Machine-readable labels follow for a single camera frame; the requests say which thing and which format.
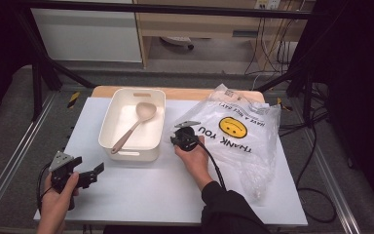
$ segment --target person's left hand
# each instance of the person's left hand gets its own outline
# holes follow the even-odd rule
[[[51,188],[51,174],[45,179],[45,190],[48,192],[42,199],[41,220],[37,234],[62,233],[65,226],[65,216],[68,211],[69,201],[72,195],[78,195],[75,186],[78,183],[79,174],[73,173],[59,194]]]

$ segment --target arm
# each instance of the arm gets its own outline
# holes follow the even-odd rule
[[[78,173],[72,174],[66,182],[65,188],[59,194],[51,188],[51,174],[47,176],[45,179],[45,191],[49,190],[42,199],[41,220],[37,234],[62,233],[71,195],[78,192],[78,190],[75,190],[78,179]]]
[[[202,191],[206,203],[202,211],[203,233],[270,233],[245,198],[235,191],[225,191],[208,173],[208,156],[197,146],[190,152],[174,147],[187,171]]]

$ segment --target table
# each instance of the table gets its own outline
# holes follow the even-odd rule
[[[83,164],[76,168],[79,172],[92,170],[100,162],[105,164],[105,171],[98,176],[98,182],[91,184],[88,189],[80,190],[80,195],[75,198],[75,209],[68,212],[65,220],[94,224],[200,224],[204,206],[200,190],[181,160],[173,153],[173,146],[165,131],[199,99],[210,94],[211,90],[158,88],[167,94],[161,154],[155,162],[132,165],[109,159],[97,141],[110,97],[118,89],[94,89],[65,148],[65,153],[83,157]],[[264,101],[260,93],[243,94]],[[256,201],[246,197],[235,170],[221,164],[219,167],[226,186],[243,194],[261,220],[268,225],[307,225],[280,141],[277,148],[276,177],[269,185],[266,199]]]

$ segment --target hand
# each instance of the hand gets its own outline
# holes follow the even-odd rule
[[[205,144],[205,137],[199,136],[199,141]],[[176,145],[174,152],[181,158],[200,190],[213,181],[208,173],[208,155],[201,146],[197,145],[193,150],[187,152]]]
[[[51,188],[51,174],[47,176],[44,191],[51,189],[42,199],[41,221],[38,225],[37,234],[62,233],[70,198],[72,195],[78,195],[78,190],[75,189],[78,179],[78,173],[73,173],[59,194]]]

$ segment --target black sleeve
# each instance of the black sleeve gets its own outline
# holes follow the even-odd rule
[[[202,199],[203,234],[270,233],[241,194],[225,191],[216,181],[205,186]]]

